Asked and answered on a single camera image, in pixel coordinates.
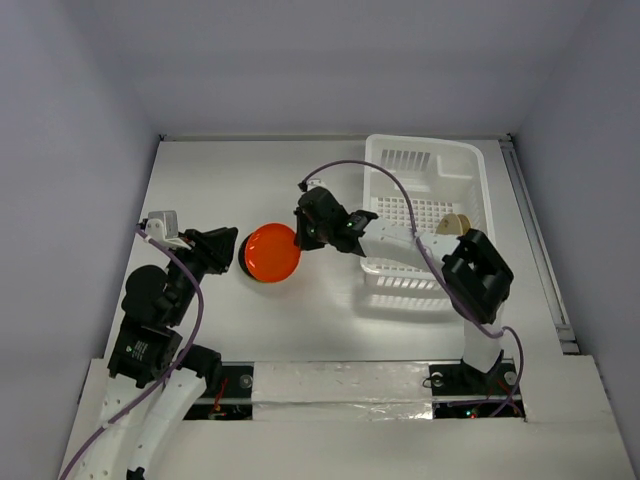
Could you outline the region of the orange plate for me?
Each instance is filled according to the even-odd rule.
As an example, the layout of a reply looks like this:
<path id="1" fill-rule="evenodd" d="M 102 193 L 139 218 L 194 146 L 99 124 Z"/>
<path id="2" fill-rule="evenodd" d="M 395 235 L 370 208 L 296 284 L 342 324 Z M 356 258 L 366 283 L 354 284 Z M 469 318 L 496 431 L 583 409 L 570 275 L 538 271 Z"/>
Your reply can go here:
<path id="1" fill-rule="evenodd" d="M 281 223 L 265 224 L 249 234 L 246 260 L 255 276 L 274 276 L 277 282 L 296 270 L 301 250 L 295 245 L 295 232 Z"/>

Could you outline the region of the cream floral plate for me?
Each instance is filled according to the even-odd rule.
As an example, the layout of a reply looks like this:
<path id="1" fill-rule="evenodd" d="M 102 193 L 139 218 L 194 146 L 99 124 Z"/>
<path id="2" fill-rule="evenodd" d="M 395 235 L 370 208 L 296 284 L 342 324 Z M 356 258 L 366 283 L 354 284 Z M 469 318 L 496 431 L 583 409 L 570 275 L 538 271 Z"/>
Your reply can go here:
<path id="1" fill-rule="evenodd" d="M 464 234 L 464 227 L 460 217 L 457 214 L 450 213 L 445 215 L 438 223 L 435 233 L 437 235 L 455 235 Z"/>

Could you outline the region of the beige plate with black spot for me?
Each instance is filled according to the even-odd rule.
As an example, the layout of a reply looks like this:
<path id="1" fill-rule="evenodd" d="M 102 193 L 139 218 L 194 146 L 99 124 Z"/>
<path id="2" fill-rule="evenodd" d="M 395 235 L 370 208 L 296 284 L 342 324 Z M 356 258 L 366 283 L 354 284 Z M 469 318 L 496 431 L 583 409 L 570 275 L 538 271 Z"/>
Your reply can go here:
<path id="1" fill-rule="evenodd" d="M 457 218 L 460 223 L 460 234 L 465 235 L 472 228 L 471 221 L 464 214 L 458 214 Z"/>

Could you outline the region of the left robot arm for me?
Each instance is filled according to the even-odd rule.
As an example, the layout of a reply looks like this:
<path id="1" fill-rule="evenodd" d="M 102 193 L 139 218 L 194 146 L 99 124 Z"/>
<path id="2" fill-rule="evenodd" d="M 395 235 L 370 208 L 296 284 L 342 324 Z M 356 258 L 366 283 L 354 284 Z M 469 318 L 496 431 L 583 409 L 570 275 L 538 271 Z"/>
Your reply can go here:
<path id="1" fill-rule="evenodd" d="M 222 382 L 220 354 L 195 339 L 204 317 L 201 282 L 228 271 L 237 228 L 180 232 L 147 218 L 136 232 L 169 263 L 139 267 L 125 282 L 96 430 L 67 462 L 63 479 L 152 478 L 189 409 Z"/>

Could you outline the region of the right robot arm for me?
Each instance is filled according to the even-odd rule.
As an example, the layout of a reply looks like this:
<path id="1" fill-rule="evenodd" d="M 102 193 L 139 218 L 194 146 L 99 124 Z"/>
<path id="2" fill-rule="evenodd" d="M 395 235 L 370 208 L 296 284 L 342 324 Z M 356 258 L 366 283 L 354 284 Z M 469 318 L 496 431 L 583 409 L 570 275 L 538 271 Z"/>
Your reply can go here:
<path id="1" fill-rule="evenodd" d="M 303 251 L 329 245 L 344 254 L 428 270 L 466 320 L 462 384 L 482 392 L 496 381 L 495 366 L 503 358 L 499 314 L 514 274 L 483 232 L 470 229 L 460 236 L 420 233 L 373 212 L 349 213 L 323 187 L 303 193 L 294 214 L 295 243 Z"/>

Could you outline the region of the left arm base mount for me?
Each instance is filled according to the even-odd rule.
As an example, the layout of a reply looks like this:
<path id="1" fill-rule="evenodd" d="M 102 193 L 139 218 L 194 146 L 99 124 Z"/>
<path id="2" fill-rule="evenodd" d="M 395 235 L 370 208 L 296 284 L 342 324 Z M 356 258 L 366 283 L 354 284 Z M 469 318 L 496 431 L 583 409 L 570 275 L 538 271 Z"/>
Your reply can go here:
<path id="1" fill-rule="evenodd" d="M 193 345 L 177 367 L 177 370 L 181 369 L 194 371 L 206 384 L 204 393 L 187 411 L 185 420 L 252 419 L 253 363 L 225 362 L 219 352 Z"/>

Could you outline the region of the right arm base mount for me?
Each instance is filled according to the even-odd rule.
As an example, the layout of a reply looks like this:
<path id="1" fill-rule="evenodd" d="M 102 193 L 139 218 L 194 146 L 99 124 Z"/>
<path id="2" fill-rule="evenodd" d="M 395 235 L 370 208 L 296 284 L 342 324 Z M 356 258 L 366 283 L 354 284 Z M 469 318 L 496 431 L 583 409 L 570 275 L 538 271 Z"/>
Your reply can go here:
<path id="1" fill-rule="evenodd" d="M 422 387 L 432 396 L 435 419 L 520 418 L 525 408 L 516 386 L 512 361 L 503 361 L 482 374 L 462 364 L 430 364 Z"/>

